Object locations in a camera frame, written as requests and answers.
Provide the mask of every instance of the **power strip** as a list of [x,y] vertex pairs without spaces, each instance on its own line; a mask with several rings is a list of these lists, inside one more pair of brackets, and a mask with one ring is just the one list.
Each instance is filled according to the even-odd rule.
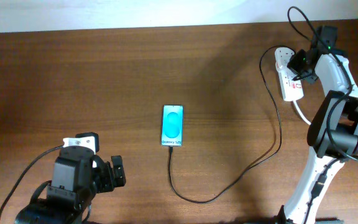
[[296,101],[303,97],[303,89],[300,80],[293,81],[296,75],[287,68],[294,51],[287,47],[279,47],[275,52],[276,69],[280,79],[281,92],[284,101]]

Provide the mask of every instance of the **blue screen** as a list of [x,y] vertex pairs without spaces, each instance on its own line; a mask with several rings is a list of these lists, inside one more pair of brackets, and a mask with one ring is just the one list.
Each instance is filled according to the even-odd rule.
[[183,107],[165,105],[162,116],[161,145],[181,146]]

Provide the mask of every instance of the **brown wooden surface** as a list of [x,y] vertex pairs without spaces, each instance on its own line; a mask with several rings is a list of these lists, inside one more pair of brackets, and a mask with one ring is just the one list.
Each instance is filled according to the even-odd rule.
[[[358,80],[358,21],[325,24],[339,27],[337,46],[349,52]],[[297,25],[311,36],[306,24]],[[94,131],[103,159],[124,159],[127,185],[97,195],[91,221],[217,223],[276,215],[306,164],[308,126],[281,99],[273,50],[262,67],[283,121],[276,157],[217,201],[195,205],[171,191],[168,150],[160,145],[162,106],[183,105],[183,146],[174,151],[173,179],[179,192],[197,200],[213,197],[248,163],[275,149],[277,118],[258,62],[276,44],[308,47],[288,23],[0,34],[0,206],[33,158],[62,138]],[[304,84],[304,91],[299,104],[311,119],[323,90],[316,83]],[[2,223],[12,223],[35,188],[52,178],[57,154],[28,172]],[[318,217],[358,223],[358,163],[338,173]]]

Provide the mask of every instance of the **blue circle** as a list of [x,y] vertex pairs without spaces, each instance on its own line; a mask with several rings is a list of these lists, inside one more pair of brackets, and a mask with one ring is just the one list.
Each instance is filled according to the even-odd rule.
[[167,122],[165,123],[164,133],[168,138],[175,138],[179,135],[179,115],[175,112],[171,112],[167,115]]

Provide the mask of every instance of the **wooden table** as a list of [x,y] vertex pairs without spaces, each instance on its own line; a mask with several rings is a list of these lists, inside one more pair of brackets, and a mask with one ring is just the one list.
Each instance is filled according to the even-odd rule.
[[[315,22],[339,28],[358,83],[358,20]],[[305,23],[296,23],[311,36]],[[250,162],[278,146],[278,123],[260,77],[265,49],[308,43],[288,23],[105,29],[0,34],[0,206],[37,155],[62,138],[94,131],[99,155],[121,155],[125,187],[97,195],[98,223],[217,223],[272,217],[294,192],[308,156],[308,126],[281,98],[273,50],[262,68],[283,121],[283,147],[207,205],[188,203],[167,179],[160,145],[162,105],[185,109],[183,146],[173,155],[178,191],[195,200],[216,195]],[[304,84],[300,107],[309,119],[324,95]],[[9,201],[12,223],[39,184],[52,178],[58,152],[31,168]],[[358,223],[358,163],[331,184],[318,217]]]

